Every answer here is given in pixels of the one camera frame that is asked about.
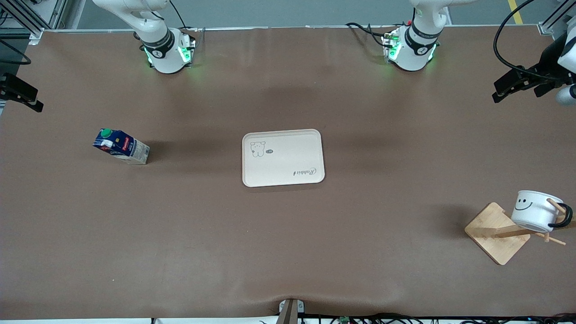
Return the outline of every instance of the black cable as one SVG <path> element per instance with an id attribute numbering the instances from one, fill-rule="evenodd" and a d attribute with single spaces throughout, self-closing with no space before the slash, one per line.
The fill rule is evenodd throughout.
<path id="1" fill-rule="evenodd" d="M 502 24 L 500 25 L 500 27 L 498 28 L 498 31 L 496 31 L 496 35 L 494 36 L 494 44 L 493 44 L 493 48 L 494 48 L 494 54 L 496 55 L 496 58 L 498 58 L 498 60 L 500 62 L 502 62 L 504 65 L 506 65 L 507 67 L 523 72 L 525 74 L 528 74 L 530 76 L 533 77 L 538 77 L 538 78 L 543 78 L 546 80 L 550 80 L 550 81 L 560 81 L 563 82 L 562 79 L 558 79 L 558 78 L 553 78 L 553 77 L 547 77 L 547 76 L 541 76 L 538 73 L 534 73 L 531 71 L 528 71 L 526 69 L 523 69 L 521 67 L 518 67 L 516 65 L 513 65 L 512 63 L 508 62 L 507 60 L 505 60 L 501 55 L 500 52 L 498 52 L 498 38 L 500 37 L 500 33 L 502 32 L 502 29 L 504 28 L 504 26 L 506 25 L 506 23 L 510 20 L 510 18 L 512 18 L 512 16 L 519 12 L 520 9 L 522 9 L 523 7 L 527 6 L 528 4 L 532 3 L 534 0 L 527 0 L 526 2 L 522 3 L 520 6 L 516 7 L 516 9 L 512 10 L 512 12 L 504 19 L 504 21 L 502 22 Z"/>
<path id="2" fill-rule="evenodd" d="M 154 17 L 160 19 L 160 20 L 164 20 L 164 18 L 158 16 L 157 14 L 155 14 L 155 12 L 150 12 Z"/>
<path id="3" fill-rule="evenodd" d="M 372 27 L 370 26 L 370 24 L 368 24 L 368 30 L 370 31 L 370 34 L 372 35 L 372 38 L 374 39 L 374 41 L 376 42 L 376 44 L 386 47 L 386 48 L 392 48 L 391 45 L 387 45 L 384 43 L 380 43 L 380 41 L 378 39 L 376 39 L 376 35 L 374 34 L 374 32 L 372 31 Z"/>
<path id="4" fill-rule="evenodd" d="M 317 318 L 319 324 L 322 323 L 322 319 L 332 319 L 330 324 L 335 324 L 340 316 L 337 315 L 322 315 L 322 314 L 301 314 L 302 318 Z M 360 320 L 363 324 L 369 321 L 370 324 L 391 324 L 394 322 L 400 322 L 407 324 L 406 321 L 413 323 L 412 321 L 418 322 L 418 324 L 423 324 L 422 320 L 431 320 L 430 324 L 439 324 L 440 319 L 449 319 L 451 321 L 462 321 L 454 322 L 458 324 L 510 324 L 511 321 L 529 321 L 537 322 L 539 324 L 560 324 L 561 322 L 571 322 L 576 324 L 576 314 L 573 313 L 562 313 L 556 314 L 554 317 L 537 317 L 537 316 L 517 316 L 517 317 L 412 317 L 408 315 L 402 315 L 398 313 L 379 313 L 363 317 L 349 317 L 350 320 Z"/>
<path id="5" fill-rule="evenodd" d="M 28 65 L 31 64 L 32 61 L 30 60 L 30 58 L 28 56 L 26 56 L 26 54 L 22 53 L 21 51 L 19 51 L 17 48 L 15 48 L 14 46 L 8 44 L 7 42 L 5 42 L 4 40 L 0 39 L 0 43 L 6 45 L 9 49 L 13 50 L 14 52 L 22 55 L 22 57 L 26 60 L 24 62 L 22 61 L 10 61 L 10 60 L 4 60 L 4 59 L 0 59 L 0 63 L 4 63 L 4 64 L 16 64 L 16 65 Z"/>
<path id="6" fill-rule="evenodd" d="M 574 5 L 576 5 L 576 2 L 572 3 L 568 8 L 566 8 L 566 10 L 564 10 L 564 12 L 563 12 L 562 14 L 558 15 L 558 17 L 556 18 L 556 20 L 554 20 L 554 21 L 552 22 L 552 24 L 550 24 L 550 26 L 554 26 L 554 24 L 556 24 L 556 22 L 557 22 L 558 20 L 560 20 L 560 18 L 564 17 L 564 15 L 565 15 L 570 9 L 572 9 L 572 7 L 573 7 Z"/>
<path id="7" fill-rule="evenodd" d="M 175 6 L 174 3 L 172 2 L 172 0 L 170 0 L 170 4 L 171 4 L 172 7 L 174 8 L 174 11 L 176 11 L 176 14 L 178 15 L 178 18 L 180 19 L 180 22 L 182 23 L 182 27 L 180 27 L 180 28 L 192 28 L 192 27 L 186 26 L 186 24 L 184 23 L 184 19 L 182 19 L 182 16 L 180 15 L 180 12 L 179 12 L 178 9 L 176 8 L 176 6 Z"/>
<path id="8" fill-rule="evenodd" d="M 548 18 L 546 18 L 546 20 L 544 20 L 542 25 L 545 25 L 548 22 L 548 20 L 550 20 L 550 18 L 552 18 L 552 16 L 554 16 L 554 14 L 556 14 L 560 9 L 562 9 L 563 6 L 565 6 L 568 3 L 568 1 L 570 1 L 570 0 L 564 0 L 564 2 L 561 5 L 556 7 L 556 10 L 554 10 L 554 12 L 552 12 L 552 14 L 550 14 L 550 16 L 548 16 Z"/>
<path id="9" fill-rule="evenodd" d="M 355 22 L 349 22 L 348 24 L 346 24 L 346 26 L 348 26 L 348 27 L 355 26 L 355 27 L 360 28 L 364 33 L 370 34 L 370 31 L 368 29 L 364 28 L 362 25 L 357 24 Z M 373 33 L 373 34 L 376 36 L 380 36 L 380 37 L 384 36 L 384 34 L 380 34 L 380 33 Z"/>
<path id="10" fill-rule="evenodd" d="M 10 14 L 6 11 L 4 11 L 4 9 L 0 9 L 0 20 L 2 20 L 0 22 L 0 26 L 2 26 L 6 20 L 8 19 L 13 19 L 12 17 L 10 17 Z"/>

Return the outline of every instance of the brown table mat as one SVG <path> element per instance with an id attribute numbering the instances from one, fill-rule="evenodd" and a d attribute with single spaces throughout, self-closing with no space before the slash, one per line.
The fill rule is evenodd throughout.
<path id="1" fill-rule="evenodd" d="M 550 43 L 510 27 L 502 55 Z M 0 118 L 0 318 L 574 311 L 575 232 L 497 266 L 464 233 L 516 192 L 576 198 L 576 110 L 554 94 L 492 102 L 496 29 L 447 28 L 408 73 L 349 29 L 206 32 L 195 67 L 162 75 L 132 34 L 45 33 L 19 76 L 44 112 Z M 151 146 L 126 165 L 101 127 Z M 249 189 L 241 140 L 314 128 L 325 180 Z"/>

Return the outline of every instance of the mug holder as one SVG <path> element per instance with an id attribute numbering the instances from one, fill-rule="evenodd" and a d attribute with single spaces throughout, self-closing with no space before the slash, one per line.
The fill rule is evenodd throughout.
<path id="1" fill-rule="evenodd" d="M 564 220 L 566 210 L 552 199 L 547 199 L 560 213 L 556 222 Z M 576 222 L 565 229 L 576 227 Z M 495 202 L 488 204 L 482 211 L 464 228 L 470 238 L 499 265 L 505 265 L 520 248 L 530 239 L 530 234 L 544 238 L 545 242 L 554 242 L 565 246 L 566 243 L 550 237 L 550 233 L 539 233 L 516 225 L 510 215 Z"/>

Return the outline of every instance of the wooden peg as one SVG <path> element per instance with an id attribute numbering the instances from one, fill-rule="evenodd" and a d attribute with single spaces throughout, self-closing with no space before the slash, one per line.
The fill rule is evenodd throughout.
<path id="1" fill-rule="evenodd" d="M 552 242 L 554 242 L 554 243 L 558 243 L 558 244 L 563 245 L 563 246 L 566 245 L 566 242 L 562 242 L 561 240 L 557 240 L 557 239 L 551 238 L 551 237 L 550 237 L 550 234 L 549 234 L 549 233 L 547 233 L 547 234 L 549 235 L 548 238 L 550 239 L 550 241 L 552 241 Z M 541 237 L 541 238 L 545 238 L 545 235 L 542 234 L 542 233 L 534 233 L 534 235 L 539 236 L 539 237 Z"/>
<path id="2" fill-rule="evenodd" d="M 560 211 L 563 214 L 566 214 L 566 209 L 564 209 L 564 207 L 558 205 L 557 202 L 555 202 L 554 200 L 552 200 L 551 198 L 546 199 L 547 202 L 551 203 L 552 206 L 554 206 L 558 211 Z"/>

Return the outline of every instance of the yellow floor line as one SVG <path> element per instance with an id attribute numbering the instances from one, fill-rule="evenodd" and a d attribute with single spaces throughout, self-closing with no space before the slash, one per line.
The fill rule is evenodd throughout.
<path id="1" fill-rule="evenodd" d="M 516 5 L 516 0 L 508 0 L 508 4 L 510 5 L 510 11 L 512 11 L 512 10 L 516 9 L 516 7 L 518 7 L 518 6 Z M 514 14 L 514 22 L 515 22 L 517 25 L 522 25 L 522 24 L 523 24 L 523 22 L 522 22 L 522 17 L 520 17 L 520 13 L 519 13 L 519 12 L 517 12 L 517 13 Z"/>

